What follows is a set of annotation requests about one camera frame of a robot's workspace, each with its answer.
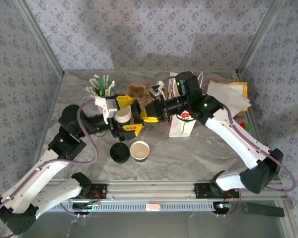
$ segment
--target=floral pattern wall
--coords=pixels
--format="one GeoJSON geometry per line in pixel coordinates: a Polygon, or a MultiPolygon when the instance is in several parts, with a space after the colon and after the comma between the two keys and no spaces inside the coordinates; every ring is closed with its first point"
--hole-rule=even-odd
{"type": "MultiPolygon", "coordinates": [[[[298,0],[286,1],[242,78],[264,143],[283,151],[296,178],[290,198],[298,225],[298,0]]],[[[291,186],[286,173],[280,177],[291,186]]]]}
{"type": "Polygon", "coordinates": [[[33,165],[58,82],[13,1],[0,0],[0,194],[33,165]]]}
{"type": "Polygon", "coordinates": [[[232,69],[270,0],[26,0],[63,70],[232,69]]]}

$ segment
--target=patterned wallpaper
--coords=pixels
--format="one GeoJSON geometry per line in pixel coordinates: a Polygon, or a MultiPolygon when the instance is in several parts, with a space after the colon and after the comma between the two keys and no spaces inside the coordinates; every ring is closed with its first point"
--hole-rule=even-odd
{"type": "Polygon", "coordinates": [[[32,166],[58,81],[19,10],[0,0],[0,194],[32,166]]]}
{"type": "Polygon", "coordinates": [[[269,0],[26,0],[63,70],[232,69],[269,0]]]}
{"type": "MultiPolygon", "coordinates": [[[[286,1],[243,79],[249,83],[264,142],[283,151],[283,163],[297,180],[289,195],[298,224],[298,0],[286,1]]],[[[286,173],[280,177],[291,185],[286,173]]]]}

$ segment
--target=white paper cup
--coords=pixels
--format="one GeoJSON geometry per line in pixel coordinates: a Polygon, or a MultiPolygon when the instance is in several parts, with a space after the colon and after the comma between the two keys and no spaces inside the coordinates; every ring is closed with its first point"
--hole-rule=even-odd
{"type": "Polygon", "coordinates": [[[131,121],[131,107],[125,107],[122,110],[117,111],[115,120],[119,125],[129,125],[131,121]]]}
{"type": "Polygon", "coordinates": [[[136,141],[130,147],[130,154],[135,159],[135,161],[142,163],[147,160],[149,154],[149,146],[143,141],[136,141]]]}

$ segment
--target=gray marble table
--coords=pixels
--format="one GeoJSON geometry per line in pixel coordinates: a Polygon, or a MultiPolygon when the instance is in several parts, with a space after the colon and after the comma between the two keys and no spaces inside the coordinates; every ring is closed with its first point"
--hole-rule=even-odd
{"type": "MultiPolygon", "coordinates": [[[[97,72],[102,76],[108,74],[116,81],[116,92],[126,93],[130,82],[141,82],[146,85],[156,83],[169,76],[168,72],[97,72]]],[[[62,110],[70,104],[81,105],[90,100],[85,91],[87,81],[94,72],[66,72],[61,83],[43,150],[58,133],[58,118],[62,110]]],[[[230,73],[204,73],[203,85],[210,79],[232,82],[230,73]]],[[[88,116],[98,113],[96,106],[84,109],[88,116]]],[[[68,165],[60,171],[55,179],[68,179],[73,173],[83,172],[91,180],[204,180],[212,178],[221,170],[236,169],[243,166],[239,156],[214,132],[196,123],[191,136],[186,138],[169,138],[168,123],[145,124],[141,134],[126,141],[130,145],[136,140],[143,140],[150,146],[150,154],[142,164],[136,163],[131,157],[124,164],[115,163],[109,155],[110,147],[119,142],[111,133],[103,138],[92,136],[99,150],[98,161],[91,166],[68,165]]],[[[94,150],[86,138],[87,146],[76,157],[77,161],[89,161],[94,158],[94,150]]]]}

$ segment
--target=black cup lid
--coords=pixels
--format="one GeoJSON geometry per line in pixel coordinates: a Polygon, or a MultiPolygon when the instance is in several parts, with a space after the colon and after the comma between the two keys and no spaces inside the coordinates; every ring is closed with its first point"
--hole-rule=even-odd
{"type": "Polygon", "coordinates": [[[116,143],[110,148],[110,157],[118,164],[126,162],[129,156],[129,149],[124,143],[116,143]]]}

